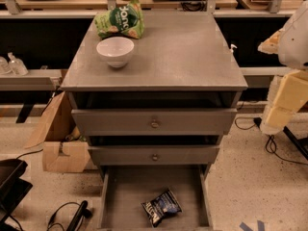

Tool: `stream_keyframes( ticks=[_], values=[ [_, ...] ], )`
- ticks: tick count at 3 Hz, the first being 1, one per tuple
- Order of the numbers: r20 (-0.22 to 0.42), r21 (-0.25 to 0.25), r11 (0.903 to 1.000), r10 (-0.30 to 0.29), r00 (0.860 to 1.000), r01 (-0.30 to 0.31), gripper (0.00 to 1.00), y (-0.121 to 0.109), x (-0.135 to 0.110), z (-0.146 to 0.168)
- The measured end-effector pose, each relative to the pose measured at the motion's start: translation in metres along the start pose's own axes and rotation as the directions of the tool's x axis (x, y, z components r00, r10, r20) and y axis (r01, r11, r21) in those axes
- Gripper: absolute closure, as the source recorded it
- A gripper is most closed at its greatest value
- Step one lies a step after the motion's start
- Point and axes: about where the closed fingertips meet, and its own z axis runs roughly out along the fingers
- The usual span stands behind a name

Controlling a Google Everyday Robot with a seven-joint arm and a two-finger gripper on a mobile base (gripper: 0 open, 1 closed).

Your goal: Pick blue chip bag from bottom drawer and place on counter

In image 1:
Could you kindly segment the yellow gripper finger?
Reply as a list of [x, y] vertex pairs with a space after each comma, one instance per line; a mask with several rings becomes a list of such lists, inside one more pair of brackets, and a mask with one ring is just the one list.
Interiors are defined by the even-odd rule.
[[284, 76], [275, 76], [270, 83], [260, 129], [275, 135], [282, 131], [304, 104], [308, 102], [308, 72], [294, 70]]
[[278, 54], [282, 30], [277, 30], [258, 46], [258, 51], [265, 54]]

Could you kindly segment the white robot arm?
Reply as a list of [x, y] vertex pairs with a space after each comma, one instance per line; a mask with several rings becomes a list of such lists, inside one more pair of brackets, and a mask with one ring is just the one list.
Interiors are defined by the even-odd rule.
[[275, 135], [308, 102], [308, 1], [303, 1], [258, 50], [277, 54], [279, 62], [291, 69], [284, 76], [275, 75], [269, 85], [260, 129], [264, 134]]

